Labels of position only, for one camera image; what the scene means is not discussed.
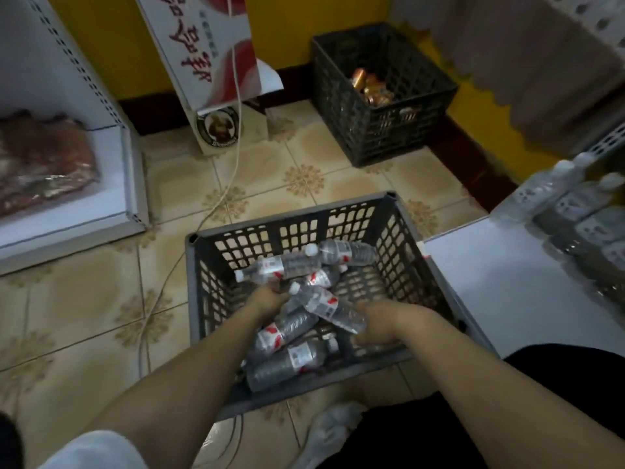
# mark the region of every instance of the plastic crate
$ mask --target plastic crate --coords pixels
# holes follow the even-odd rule
[[[373,266],[351,267],[343,275],[332,289],[338,296],[352,302],[391,298],[418,303],[453,319],[448,306],[451,295],[443,295],[433,270],[421,256],[417,247],[420,237],[408,213],[394,192],[383,192],[187,236],[191,343],[219,327],[253,291],[252,284],[235,282],[235,269],[326,237],[363,241],[374,245],[379,254]],[[329,328],[322,322],[299,340],[323,338]],[[231,418],[410,358],[410,352],[402,345],[354,347],[347,332],[333,328],[332,331],[336,332],[340,352],[324,368],[256,393],[239,381],[233,385],[218,418]]]
[[[312,63],[313,103],[354,166],[423,147],[458,88],[385,23],[314,37]],[[351,84],[358,67],[386,81],[395,100],[368,105]]]

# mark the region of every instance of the circular logo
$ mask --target circular logo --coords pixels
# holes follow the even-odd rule
[[[215,148],[225,148],[239,139],[239,115],[232,107],[198,115],[196,123],[204,141]]]

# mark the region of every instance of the curtain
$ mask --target curtain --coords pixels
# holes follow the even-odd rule
[[[431,30],[513,127],[563,156],[625,119],[625,0],[394,0],[390,20]]]

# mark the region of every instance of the white sock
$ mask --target white sock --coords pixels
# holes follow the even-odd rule
[[[318,414],[308,429],[306,444],[291,469],[315,469],[340,451],[355,430],[367,407],[357,402],[340,403]]]

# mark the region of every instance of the forearm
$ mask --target forearm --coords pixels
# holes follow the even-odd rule
[[[191,467],[226,400],[259,318],[249,305],[129,388],[90,425],[128,438],[151,469]]]
[[[491,468],[613,467],[625,443],[475,344],[433,311],[400,313],[398,335],[427,368]]]

